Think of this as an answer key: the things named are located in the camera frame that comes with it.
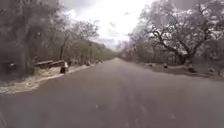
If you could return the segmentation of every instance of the dirt shoulder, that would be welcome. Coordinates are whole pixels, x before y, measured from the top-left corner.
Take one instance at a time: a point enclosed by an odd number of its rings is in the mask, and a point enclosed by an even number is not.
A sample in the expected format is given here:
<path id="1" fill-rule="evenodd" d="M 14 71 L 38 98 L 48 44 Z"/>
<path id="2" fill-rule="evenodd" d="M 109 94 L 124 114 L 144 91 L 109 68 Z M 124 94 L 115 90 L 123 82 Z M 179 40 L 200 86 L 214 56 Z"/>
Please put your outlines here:
<path id="1" fill-rule="evenodd" d="M 87 66 L 70 67 L 67 74 L 86 69 Z M 12 81 L 9 83 L 1 83 L 0 94 L 14 94 L 20 92 L 27 92 L 37 89 L 41 84 L 50 79 L 62 77 L 60 68 L 38 69 L 34 76 L 30 76 L 23 80 Z"/>
<path id="2" fill-rule="evenodd" d="M 224 81 L 224 76 L 218 75 L 217 71 L 209 71 L 209 69 L 201 69 L 197 68 L 197 66 L 193 67 L 196 72 L 192 73 L 188 70 L 188 68 L 184 65 L 180 66 L 168 66 L 168 68 L 164 68 L 164 65 L 161 64 L 154 64 L 154 63 L 141 63 L 141 66 L 151 69 L 154 72 L 162 72 L 168 73 L 173 75 L 186 75 L 192 77 L 202 77 L 202 78 L 209 78 L 218 81 Z"/>

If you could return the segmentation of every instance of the tree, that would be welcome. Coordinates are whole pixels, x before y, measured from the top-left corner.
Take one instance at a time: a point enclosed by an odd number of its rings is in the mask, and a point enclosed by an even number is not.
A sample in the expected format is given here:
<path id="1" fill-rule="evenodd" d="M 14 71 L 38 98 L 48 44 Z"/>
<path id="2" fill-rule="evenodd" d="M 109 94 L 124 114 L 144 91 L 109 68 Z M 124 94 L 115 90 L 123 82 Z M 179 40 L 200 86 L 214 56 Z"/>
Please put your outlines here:
<path id="1" fill-rule="evenodd" d="M 199 3 L 195 8 L 184 11 L 175 8 L 170 1 L 155 2 L 151 9 L 148 6 L 143 9 L 139 22 L 143 24 L 141 33 L 175 53 L 180 64 L 184 64 L 186 60 L 192 61 L 206 41 L 213 39 L 212 35 L 217 28 L 213 22 L 214 16 L 220 17 L 222 12 L 213 13 L 217 12 L 214 6 L 218 5 L 218 9 L 223 10 L 222 2 L 210 1 L 205 4 Z"/>

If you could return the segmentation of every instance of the bright sky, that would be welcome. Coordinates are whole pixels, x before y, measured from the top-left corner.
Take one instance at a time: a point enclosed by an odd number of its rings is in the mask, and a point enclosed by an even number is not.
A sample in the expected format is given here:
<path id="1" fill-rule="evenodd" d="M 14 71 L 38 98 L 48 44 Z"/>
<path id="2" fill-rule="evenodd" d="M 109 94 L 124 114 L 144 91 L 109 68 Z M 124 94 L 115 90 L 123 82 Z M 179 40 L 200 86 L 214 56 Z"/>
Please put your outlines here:
<path id="1" fill-rule="evenodd" d="M 74 7 L 70 5 L 70 17 L 74 20 L 97 21 L 100 28 L 99 37 L 95 41 L 115 49 L 119 43 L 128 39 L 127 34 L 136 26 L 144 5 L 151 4 L 155 0 L 93 1 L 84 0 L 84 2 L 79 3 L 79 6 Z M 66 4 L 72 3 L 69 3 L 69 0 L 64 0 L 64 4 L 66 6 Z"/>

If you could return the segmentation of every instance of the road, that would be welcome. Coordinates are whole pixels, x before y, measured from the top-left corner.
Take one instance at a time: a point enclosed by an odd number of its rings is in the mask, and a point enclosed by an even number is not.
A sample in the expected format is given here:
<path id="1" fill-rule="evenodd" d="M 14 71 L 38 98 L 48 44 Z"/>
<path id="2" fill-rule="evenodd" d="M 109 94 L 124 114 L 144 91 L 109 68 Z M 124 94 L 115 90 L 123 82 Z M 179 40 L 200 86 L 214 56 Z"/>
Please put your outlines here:
<path id="1" fill-rule="evenodd" d="M 114 59 L 1 102 L 8 128 L 223 128 L 224 83 Z"/>

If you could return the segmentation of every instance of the vegetation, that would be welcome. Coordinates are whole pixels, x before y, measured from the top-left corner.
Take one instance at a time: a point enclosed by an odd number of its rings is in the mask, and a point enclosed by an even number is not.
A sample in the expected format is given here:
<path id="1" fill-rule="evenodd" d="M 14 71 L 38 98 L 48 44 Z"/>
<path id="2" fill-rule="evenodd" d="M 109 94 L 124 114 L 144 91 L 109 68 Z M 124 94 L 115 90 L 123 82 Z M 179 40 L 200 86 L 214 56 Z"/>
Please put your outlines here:
<path id="1" fill-rule="evenodd" d="M 160 0 L 145 6 L 121 56 L 127 60 L 185 64 L 201 58 L 222 63 L 224 3 L 209 0 L 189 10 Z"/>
<path id="2" fill-rule="evenodd" d="M 39 61 L 63 59 L 85 64 L 114 56 L 104 45 L 90 41 L 98 36 L 94 23 L 71 24 L 62 9 L 57 0 L 0 1 L 1 74 L 6 73 L 6 62 L 16 64 L 17 74 L 24 76 L 33 74 Z"/>

